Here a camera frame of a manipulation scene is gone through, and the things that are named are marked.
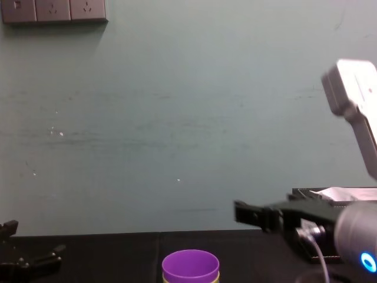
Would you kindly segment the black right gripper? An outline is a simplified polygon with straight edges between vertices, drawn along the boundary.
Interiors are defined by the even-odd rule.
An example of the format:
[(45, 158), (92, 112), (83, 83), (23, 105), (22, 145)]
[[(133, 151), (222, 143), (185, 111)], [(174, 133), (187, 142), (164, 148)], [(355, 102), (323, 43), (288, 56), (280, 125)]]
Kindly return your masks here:
[(281, 213), (283, 238), (305, 261), (318, 261), (319, 256), (309, 241), (299, 235), (299, 231), (307, 232), (316, 240), (326, 261), (340, 261), (334, 234), (342, 207), (332, 201), (292, 193), (287, 201), (277, 204), (278, 210), (249, 205), (240, 200), (235, 200), (233, 205), (237, 223), (258, 227), (266, 233), (280, 232)]

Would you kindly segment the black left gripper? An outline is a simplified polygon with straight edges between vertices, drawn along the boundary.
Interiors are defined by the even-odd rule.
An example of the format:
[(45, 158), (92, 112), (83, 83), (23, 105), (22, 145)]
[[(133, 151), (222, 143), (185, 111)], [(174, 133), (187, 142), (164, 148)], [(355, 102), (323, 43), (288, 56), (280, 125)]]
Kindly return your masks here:
[[(16, 234), (17, 229), (16, 220), (1, 224), (1, 259), (15, 257), (16, 248), (11, 242), (11, 236)], [(65, 250), (65, 245), (58, 245), (52, 251), (34, 257), (29, 262), (1, 263), (1, 282), (30, 282), (56, 274), (60, 270)]]

